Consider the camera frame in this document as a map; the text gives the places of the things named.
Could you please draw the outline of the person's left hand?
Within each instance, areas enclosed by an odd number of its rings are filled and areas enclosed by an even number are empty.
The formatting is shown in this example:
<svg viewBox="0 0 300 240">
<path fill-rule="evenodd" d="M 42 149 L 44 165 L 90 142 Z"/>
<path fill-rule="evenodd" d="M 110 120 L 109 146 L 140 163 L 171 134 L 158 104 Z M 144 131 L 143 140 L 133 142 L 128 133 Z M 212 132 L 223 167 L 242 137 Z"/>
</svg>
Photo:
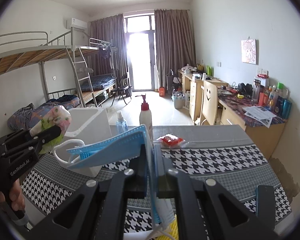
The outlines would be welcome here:
<svg viewBox="0 0 300 240">
<path fill-rule="evenodd" d="M 25 210 L 25 200 L 23 196 L 22 189 L 20 187 L 20 180 L 17 179 L 10 190 L 9 198 L 12 202 L 12 209 L 14 211 L 23 211 Z M 0 192 L 0 203 L 5 201 L 5 196 Z"/>
</svg>

